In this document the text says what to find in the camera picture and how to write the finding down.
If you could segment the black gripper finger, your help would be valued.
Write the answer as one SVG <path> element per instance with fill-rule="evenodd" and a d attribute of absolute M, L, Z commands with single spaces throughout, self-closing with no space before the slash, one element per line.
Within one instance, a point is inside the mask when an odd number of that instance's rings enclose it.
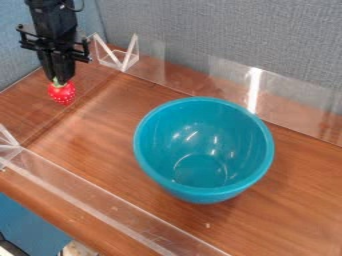
<path fill-rule="evenodd" d="M 61 53 L 58 57 L 57 77 L 61 84 L 66 84 L 75 76 L 75 60 L 69 53 Z"/>
<path fill-rule="evenodd" d="M 54 80 L 57 78 L 57 72 L 54 68 L 54 60 L 53 55 L 49 51 L 39 51 L 38 52 L 39 61 L 45 70 L 45 73 L 47 75 L 47 78 L 50 80 Z"/>

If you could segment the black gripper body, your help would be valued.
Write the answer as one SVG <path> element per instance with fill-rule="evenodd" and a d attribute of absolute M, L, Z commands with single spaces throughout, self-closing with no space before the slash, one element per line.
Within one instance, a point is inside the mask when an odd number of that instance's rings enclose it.
<path fill-rule="evenodd" d="M 69 53 L 75 61 L 90 62 L 90 40 L 78 28 L 77 14 L 86 4 L 27 3 L 33 23 L 19 24 L 21 47 L 33 51 Z"/>

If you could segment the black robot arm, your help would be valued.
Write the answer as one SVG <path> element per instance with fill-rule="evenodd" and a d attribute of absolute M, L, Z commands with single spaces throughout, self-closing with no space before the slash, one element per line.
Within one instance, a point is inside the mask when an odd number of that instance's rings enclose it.
<path fill-rule="evenodd" d="M 33 24 L 19 24 L 21 47 L 35 51 L 46 76 L 65 85 L 75 76 L 77 61 L 89 63 L 90 39 L 78 28 L 74 0 L 25 0 Z"/>

